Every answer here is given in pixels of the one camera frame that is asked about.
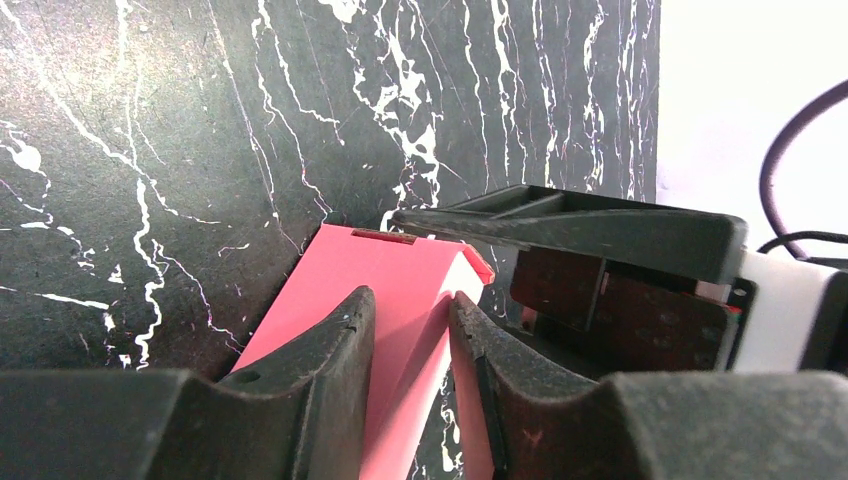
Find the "pink paper box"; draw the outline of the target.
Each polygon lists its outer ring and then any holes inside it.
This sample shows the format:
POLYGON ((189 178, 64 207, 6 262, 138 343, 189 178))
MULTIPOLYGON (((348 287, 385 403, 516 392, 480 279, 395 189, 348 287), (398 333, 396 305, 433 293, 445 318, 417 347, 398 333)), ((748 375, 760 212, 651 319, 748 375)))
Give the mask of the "pink paper box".
POLYGON ((361 479, 403 479, 451 361, 449 304, 478 301, 495 273, 469 244, 324 224, 234 366, 305 332, 353 289, 376 300, 361 479))

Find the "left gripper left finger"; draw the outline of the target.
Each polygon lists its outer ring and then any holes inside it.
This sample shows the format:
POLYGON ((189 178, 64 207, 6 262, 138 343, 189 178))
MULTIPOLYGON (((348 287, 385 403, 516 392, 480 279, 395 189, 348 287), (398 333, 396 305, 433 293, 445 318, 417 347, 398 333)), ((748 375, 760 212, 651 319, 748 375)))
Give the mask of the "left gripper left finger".
POLYGON ((216 383, 188 370, 1 376, 5 479, 355 479, 376 302, 328 316, 216 383))

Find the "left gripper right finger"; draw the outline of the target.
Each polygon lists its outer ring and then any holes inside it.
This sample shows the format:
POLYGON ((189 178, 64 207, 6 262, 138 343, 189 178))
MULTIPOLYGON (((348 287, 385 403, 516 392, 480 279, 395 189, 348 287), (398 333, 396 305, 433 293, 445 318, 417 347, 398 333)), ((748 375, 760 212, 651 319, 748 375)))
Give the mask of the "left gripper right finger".
POLYGON ((847 380, 616 373, 593 381, 499 328, 465 294, 449 317, 469 479, 843 479, 847 380))

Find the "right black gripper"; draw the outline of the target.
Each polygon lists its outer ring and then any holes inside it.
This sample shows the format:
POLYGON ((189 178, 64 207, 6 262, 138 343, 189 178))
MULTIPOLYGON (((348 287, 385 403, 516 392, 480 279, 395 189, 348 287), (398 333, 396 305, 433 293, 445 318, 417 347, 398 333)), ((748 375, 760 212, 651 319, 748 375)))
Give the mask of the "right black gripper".
POLYGON ((698 289, 741 268, 748 226, 733 215, 514 185, 391 221, 536 247, 519 252, 510 285, 523 329, 602 371, 731 371, 756 299, 743 278, 726 302, 698 289))

